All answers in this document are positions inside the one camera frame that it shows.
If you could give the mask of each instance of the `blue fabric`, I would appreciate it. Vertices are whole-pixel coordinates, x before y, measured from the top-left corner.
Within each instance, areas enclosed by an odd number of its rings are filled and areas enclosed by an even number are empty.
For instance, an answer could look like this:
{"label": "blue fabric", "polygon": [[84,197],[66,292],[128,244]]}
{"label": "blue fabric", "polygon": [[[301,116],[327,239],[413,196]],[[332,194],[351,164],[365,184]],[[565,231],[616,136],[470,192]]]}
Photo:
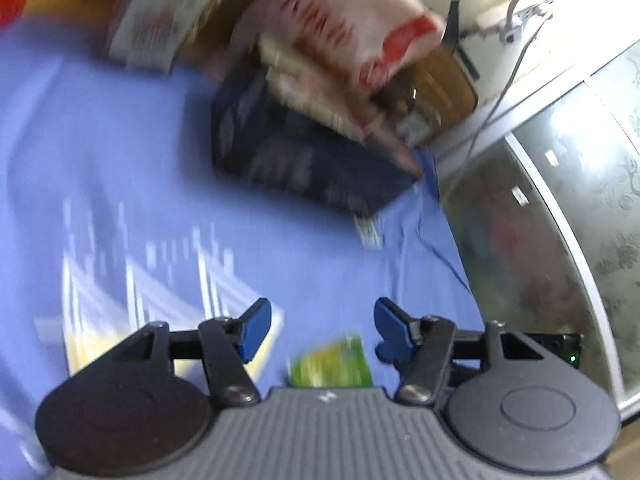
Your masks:
{"label": "blue fabric", "polygon": [[[282,382],[288,359],[347,332],[362,335],[375,382],[393,391],[396,373],[374,355],[379,296],[415,316],[482,327],[428,153],[425,182],[379,215],[379,246],[365,247],[347,216],[216,174],[213,95],[188,70],[163,78],[110,66],[59,25],[2,32],[2,480],[46,471],[33,417],[68,376],[63,334],[74,327],[122,335],[154,317],[196,325],[207,303],[233,314],[265,296],[284,328],[263,392]],[[205,294],[212,276],[219,286]]]}

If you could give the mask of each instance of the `black electronic device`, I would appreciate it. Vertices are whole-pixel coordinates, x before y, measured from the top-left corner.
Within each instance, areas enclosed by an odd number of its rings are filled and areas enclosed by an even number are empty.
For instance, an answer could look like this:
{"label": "black electronic device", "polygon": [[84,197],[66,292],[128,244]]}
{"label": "black electronic device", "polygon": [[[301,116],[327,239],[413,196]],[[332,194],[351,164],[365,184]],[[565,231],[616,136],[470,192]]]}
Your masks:
{"label": "black electronic device", "polygon": [[[400,372],[382,388],[274,388],[245,372],[269,331],[258,300],[238,320],[170,332],[152,322],[51,392],[36,432],[49,480],[607,479],[612,399],[532,338],[374,307],[377,354]],[[209,395],[175,377],[202,360]],[[478,370],[455,360],[480,361]]]}

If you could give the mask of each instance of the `ridged gray surface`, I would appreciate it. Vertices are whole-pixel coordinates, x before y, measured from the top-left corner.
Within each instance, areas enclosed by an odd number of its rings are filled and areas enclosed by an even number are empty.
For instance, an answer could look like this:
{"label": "ridged gray surface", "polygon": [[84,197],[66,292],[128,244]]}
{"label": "ridged gray surface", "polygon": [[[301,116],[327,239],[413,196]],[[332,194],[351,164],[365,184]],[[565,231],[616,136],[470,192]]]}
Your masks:
{"label": "ridged gray surface", "polygon": [[[127,480],[516,480],[469,455],[429,410],[376,388],[273,390],[226,410],[203,442],[162,470]],[[562,480],[607,480],[597,466]],[[49,480],[90,480],[60,469]]]}

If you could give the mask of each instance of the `white and red package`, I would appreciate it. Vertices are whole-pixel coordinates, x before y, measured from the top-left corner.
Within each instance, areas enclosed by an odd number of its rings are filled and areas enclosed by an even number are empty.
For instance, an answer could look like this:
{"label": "white and red package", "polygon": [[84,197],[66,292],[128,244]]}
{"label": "white and red package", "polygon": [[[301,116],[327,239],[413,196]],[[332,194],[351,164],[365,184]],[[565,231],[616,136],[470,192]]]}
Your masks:
{"label": "white and red package", "polygon": [[369,94],[439,45],[444,26],[420,0],[255,0],[230,50],[265,32]]}

